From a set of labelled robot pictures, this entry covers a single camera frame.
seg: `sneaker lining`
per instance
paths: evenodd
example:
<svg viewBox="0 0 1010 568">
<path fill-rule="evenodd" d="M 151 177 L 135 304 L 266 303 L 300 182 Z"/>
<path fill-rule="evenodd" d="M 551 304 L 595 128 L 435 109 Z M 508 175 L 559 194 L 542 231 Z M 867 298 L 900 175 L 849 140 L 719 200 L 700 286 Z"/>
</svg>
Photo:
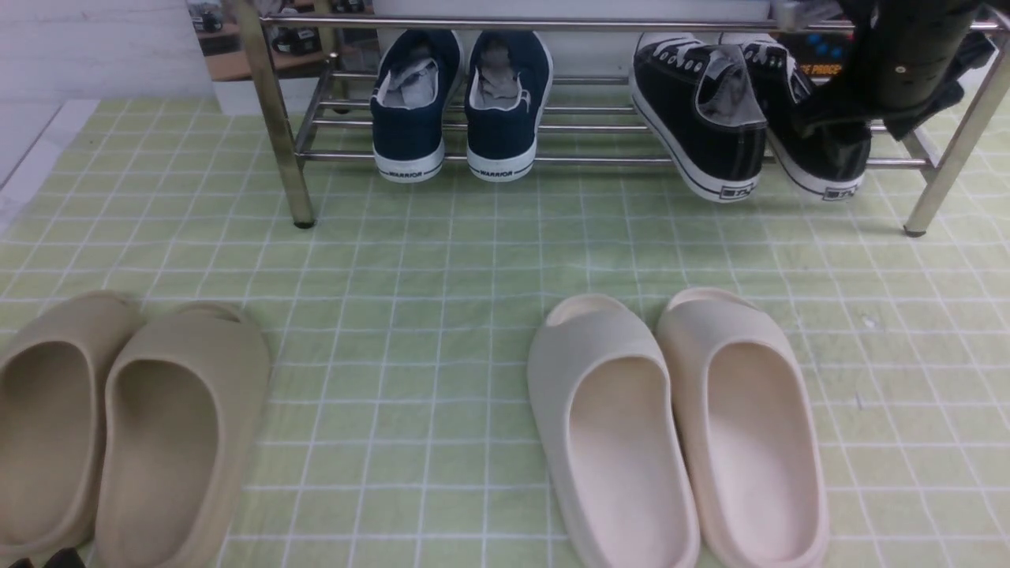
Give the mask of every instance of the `sneaker lining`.
<svg viewBox="0 0 1010 568">
<path fill-rule="evenodd" d="M 438 93 L 438 66 L 431 58 L 424 58 L 386 75 L 376 98 L 387 108 L 422 108 L 432 102 Z"/>
<path fill-rule="evenodd" d="M 522 100 L 522 85 L 508 57 L 508 45 L 491 41 L 481 54 L 479 79 L 470 92 L 470 105 L 478 110 L 511 110 Z"/>
</svg>

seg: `floor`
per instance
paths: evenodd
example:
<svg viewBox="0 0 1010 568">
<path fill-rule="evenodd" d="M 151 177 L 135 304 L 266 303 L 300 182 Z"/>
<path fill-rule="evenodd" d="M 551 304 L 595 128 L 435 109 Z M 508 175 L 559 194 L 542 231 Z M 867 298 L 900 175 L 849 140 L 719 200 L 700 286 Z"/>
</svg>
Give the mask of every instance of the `floor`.
<svg viewBox="0 0 1010 568">
<path fill-rule="evenodd" d="M 955 126 L 939 116 L 930 137 Z M 365 131 L 320 138 L 369 148 Z M 647 136 L 541 144 L 660 151 Z M 572 294 L 611 294 L 651 324 L 699 285 L 760 304 L 793 342 L 829 486 L 827 567 L 1010 566 L 1010 107 L 917 241 L 899 230 L 923 186 L 911 172 L 826 205 L 769 167 L 753 198 L 724 206 L 673 170 L 306 177 L 319 223 L 299 230 L 259 118 L 104 101 L 0 235 L 0 343 L 101 287 L 148 316 L 200 297 L 263 324 L 270 402 L 215 566 L 578 566 L 527 402 L 532 334 Z"/>
</svg>

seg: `chrome bar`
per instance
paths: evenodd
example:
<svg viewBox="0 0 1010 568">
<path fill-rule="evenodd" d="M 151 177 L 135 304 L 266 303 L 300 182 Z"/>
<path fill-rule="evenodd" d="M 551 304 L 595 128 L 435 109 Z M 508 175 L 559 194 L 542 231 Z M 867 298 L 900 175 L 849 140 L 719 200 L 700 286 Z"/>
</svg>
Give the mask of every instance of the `chrome bar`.
<svg viewBox="0 0 1010 568">
<path fill-rule="evenodd" d="M 312 212 L 308 188 L 305 187 L 301 161 L 295 153 L 295 138 L 291 135 L 288 109 L 284 105 L 284 94 L 277 80 L 267 30 L 260 24 L 260 10 L 255 0 L 238 0 L 232 6 L 291 216 L 295 226 L 309 228 L 315 224 L 315 214 Z"/>
<path fill-rule="evenodd" d="M 298 128 L 298 135 L 295 136 L 295 154 L 312 147 L 310 138 L 314 137 L 316 130 L 315 120 L 319 113 L 319 99 L 322 98 L 322 93 L 329 89 L 330 82 L 333 80 L 331 73 L 334 63 L 336 63 L 335 60 L 327 60 L 326 67 L 319 76 L 319 81 L 316 81 L 315 92 L 312 93 L 309 107 L 305 110 L 305 117 L 302 118 L 302 125 Z"/>
<path fill-rule="evenodd" d="M 310 162 L 368 162 L 374 159 L 371 152 L 303 152 L 301 158 Z M 667 156 L 537 156 L 541 164 L 581 166 L 671 166 L 674 161 Z M 466 154 L 446 154 L 446 162 L 466 162 Z M 765 164 L 776 164 L 775 158 L 766 156 Z M 926 166 L 924 160 L 915 158 L 871 158 L 867 166 L 882 170 L 917 170 Z"/>
<path fill-rule="evenodd" d="M 421 27 L 427 29 L 536 29 L 543 31 L 679 31 L 679 32 L 759 32 L 782 31 L 775 21 L 664 21 L 655 19 L 596 19 L 596 18 L 445 18 L 428 16 L 373 16 L 360 14 L 268 14 L 261 21 L 268 25 L 290 27 Z M 821 22 L 803 31 L 811 33 L 850 33 L 851 22 Z M 998 32 L 994 22 L 977 22 L 972 29 Z"/>
<path fill-rule="evenodd" d="M 979 91 L 975 95 L 972 104 L 965 111 L 965 116 L 954 130 L 950 144 L 947 145 L 943 157 L 936 165 L 934 175 L 928 180 L 926 189 L 919 196 L 919 200 L 912 208 L 912 213 L 905 221 L 905 234 L 909 236 L 922 236 L 929 228 L 929 223 L 936 216 L 940 205 L 946 199 L 947 193 L 953 187 L 957 176 L 968 163 L 972 151 L 979 144 L 982 134 L 986 131 L 989 121 L 996 114 L 997 108 L 1010 90 L 1010 57 L 1007 56 L 1007 49 L 1010 49 L 1010 39 L 1004 35 L 997 39 L 998 50 L 996 58 L 989 68 L 989 73 L 979 85 Z"/>
<path fill-rule="evenodd" d="M 369 108 L 369 103 L 365 101 L 334 101 L 334 100 L 323 100 L 319 101 L 319 106 L 322 108 L 350 108 L 365 110 Z M 452 104 L 449 105 L 448 110 L 451 112 L 463 112 L 463 105 Z M 630 105 L 624 106 L 550 106 L 544 109 L 546 114 L 608 114 L 608 115 L 630 115 L 634 114 L 634 108 Z M 372 125 L 370 120 L 337 120 L 329 118 L 319 118 L 315 121 L 319 126 L 347 126 L 349 128 L 366 128 Z M 464 129 L 466 126 L 463 124 L 457 124 L 453 122 L 445 123 L 445 126 L 449 129 Z M 554 132 L 593 132 L 596 130 L 607 131 L 607 132 L 644 132 L 646 128 L 644 126 L 638 126 L 635 124 L 614 124 L 614 125 L 578 125 L 578 124 L 541 124 L 540 129 L 543 131 L 554 131 Z M 887 128 L 884 124 L 873 123 L 870 125 L 870 130 L 873 132 L 887 132 Z"/>
<path fill-rule="evenodd" d="M 329 14 L 333 11 L 333 5 L 330 0 L 312 0 L 312 7 L 317 14 Z M 322 53 L 336 53 L 337 33 L 339 32 L 333 28 L 326 31 L 323 31 L 322 29 L 319 30 L 319 46 L 322 49 Z"/>
<path fill-rule="evenodd" d="M 340 100 L 340 99 L 323 99 L 319 101 L 319 106 L 321 108 L 346 108 L 350 110 L 368 110 L 369 101 L 363 100 Z M 463 105 L 460 103 L 454 103 L 448 105 L 449 112 L 463 112 Z M 634 114 L 634 108 L 629 104 L 617 105 L 617 106 L 592 106 L 592 105 L 551 105 L 548 104 L 544 107 L 543 112 L 545 114 L 622 114 L 630 115 Z"/>
<path fill-rule="evenodd" d="M 340 118 L 316 118 L 312 121 L 316 126 L 336 128 L 371 128 L 371 120 L 348 120 Z M 466 122 L 444 122 L 445 130 L 461 131 L 467 129 Z M 645 133 L 648 128 L 644 124 L 540 124 L 539 131 L 549 133 Z"/>
<path fill-rule="evenodd" d="M 928 168 L 922 169 L 922 177 L 925 178 L 927 184 L 931 183 L 936 177 L 936 166 L 939 165 L 939 158 L 937 158 L 938 155 L 933 144 L 923 134 L 922 128 L 912 130 L 910 134 L 905 136 L 905 139 L 901 140 L 901 144 L 905 146 L 905 150 L 912 158 L 921 158 L 929 164 Z"/>
<path fill-rule="evenodd" d="M 361 73 L 355 71 L 334 71 L 333 77 L 336 79 L 344 79 L 346 81 L 366 81 L 373 83 L 378 79 L 374 73 Z M 565 76 L 554 77 L 554 85 L 627 85 L 627 77 L 584 77 L 584 76 Z"/>
</svg>

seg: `green checkered mat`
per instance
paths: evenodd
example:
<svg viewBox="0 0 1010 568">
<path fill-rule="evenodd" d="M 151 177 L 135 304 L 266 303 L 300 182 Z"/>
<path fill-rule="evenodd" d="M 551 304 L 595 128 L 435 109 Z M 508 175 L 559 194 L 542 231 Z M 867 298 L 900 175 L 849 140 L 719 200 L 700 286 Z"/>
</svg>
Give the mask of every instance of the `green checkered mat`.
<svg viewBox="0 0 1010 568">
<path fill-rule="evenodd" d="M 955 126 L 939 116 L 930 137 Z M 367 131 L 320 138 L 370 148 Z M 541 146 L 660 152 L 648 136 Z M 800 203 L 774 167 L 724 206 L 664 169 L 537 166 L 501 186 L 454 166 L 414 187 L 370 165 L 306 177 L 319 223 L 299 230 L 260 118 L 107 101 L 0 236 L 0 342 L 102 287 L 148 316 L 205 298 L 262 323 L 276 370 L 215 566 L 578 566 L 527 403 L 533 332 L 572 294 L 611 294 L 651 324 L 698 285 L 754 301 L 793 342 L 829 486 L 828 567 L 1010 566 L 1010 109 L 917 241 L 900 232 L 923 187 L 912 172 L 869 175 L 847 205 Z"/>
</svg>

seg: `shoe rack shelf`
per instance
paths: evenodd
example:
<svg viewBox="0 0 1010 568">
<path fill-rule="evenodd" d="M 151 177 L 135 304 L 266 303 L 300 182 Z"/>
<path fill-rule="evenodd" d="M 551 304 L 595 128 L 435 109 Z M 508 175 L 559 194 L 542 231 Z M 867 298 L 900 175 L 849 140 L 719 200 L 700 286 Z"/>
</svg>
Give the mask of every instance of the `shoe rack shelf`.
<svg viewBox="0 0 1010 568">
<path fill-rule="evenodd" d="M 438 28 L 438 29 L 533 29 L 543 31 L 677 31 L 677 32 L 744 32 L 764 33 L 779 31 L 773 21 L 769 22 L 708 22 L 708 21 L 665 21 L 652 19 L 578 19 L 578 18 L 444 18 L 444 17 L 385 17 L 363 14 L 331 13 L 329 0 L 315 0 L 315 13 L 306 14 L 265 14 L 261 15 L 255 0 L 238 0 L 235 15 L 238 19 L 240 35 L 245 55 L 248 58 L 252 82 L 256 86 L 260 106 L 266 119 L 271 145 L 277 158 L 288 205 L 295 225 L 309 228 L 315 224 L 315 213 L 305 186 L 302 167 L 306 161 L 362 162 L 371 161 L 371 152 L 337 152 L 313 148 L 318 128 L 370 128 L 371 120 L 366 112 L 368 100 L 348 98 L 348 85 L 352 82 L 372 83 L 375 75 L 351 73 L 341 69 L 337 41 L 339 35 L 334 29 L 350 28 Z M 908 151 L 905 157 L 871 157 L 870 169 L 918 170 L 925 179 L 925 189 L 908 220 L 905 233 L 909 236 L 925 234 L 929 223 L 939 210 L 947 193 L 961 174 L 965 163 L 985 131 L 990 119 L 1010 90 L 1010 18 L 995 10 L 990 21 L 977 22 L 973 29 L 988 33 L 996 43 L 997 53 L 981 86 L 965 113 L 953 137 L 942 152 L 933 148 L 916 130 L 903 144 Z M 305 118 L 297 133 L 288 120 L 288 111 L 278 82 L 275 56 L 266 38 L 266 28 L 270 26 L 318 27 L 322 39 L 322 53 L 328 54 L 325 68 L 319 77 Z M 824 22 L 806 28 L 809 33 L 851 33 L 853 27 L 847 22 Z M 556 85 L 627 85 L 625 77 L 556 77 Z M 338 114 L 325 113 L 336 111 Z M 448 111 L 461 116 L 462 105 L 449 105 Z M 634 114 L 627 105 L 560 105 L 550 104 L 545 114 L 575 114 L 587 116 L 587 123 L 541 124 L 541 132 L 567 133 L 642 133 L 644 124 L 602 124 L 592 123 L 593 115 Z M 444 124 L 445 129 L 466 128 L 462 119 L 453 119 Z M 873 124 L 875 134 L 887 135 L 883 124 Z M 448 154 L 448 162 L 464 162 L 463 154 Z M 766 157 L 767 163 L 775 163 Z M 673 167 L 673 161 L 666 155 L 640 157 L 603 156 L 562 156 L 538 155 L 536 162 L 551 165 L 578 165 L 593 167 Z"/>
</svg>

